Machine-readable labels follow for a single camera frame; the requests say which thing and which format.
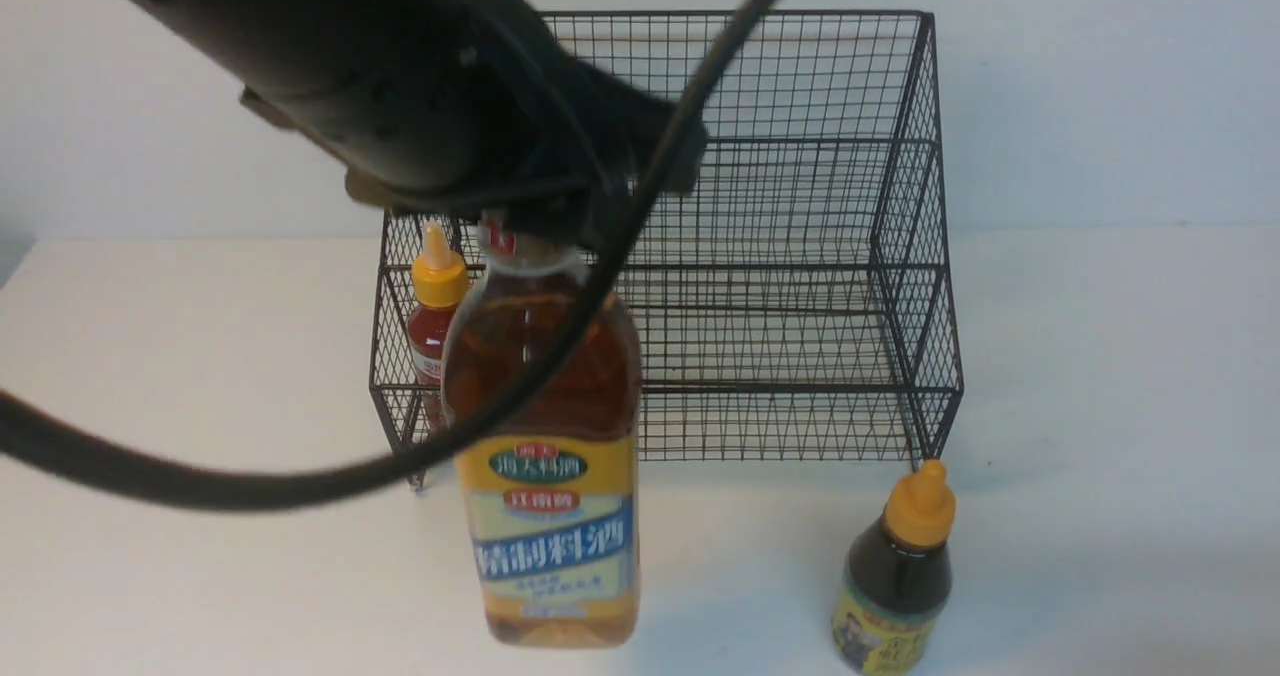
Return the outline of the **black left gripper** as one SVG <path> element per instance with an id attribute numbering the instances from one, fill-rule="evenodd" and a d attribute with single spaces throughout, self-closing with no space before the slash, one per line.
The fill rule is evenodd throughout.
<path id="1" fill-rule="evenodd" d="M 479 221 L 604 248 L 657 161 L 675 99 L 567 52 L 543 23 L 468 26 L 398 52 L 340 125 L 347 189 L 398 214 Z"/>

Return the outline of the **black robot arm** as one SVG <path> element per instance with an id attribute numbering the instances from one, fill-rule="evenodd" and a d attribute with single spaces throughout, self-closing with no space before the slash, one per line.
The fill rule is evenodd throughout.
<path id="1" fill-rule="evenodd" d="M 526 0 L 128 0 L 346 166 L 355 201 L 599 251 L 676 115 Z"/>

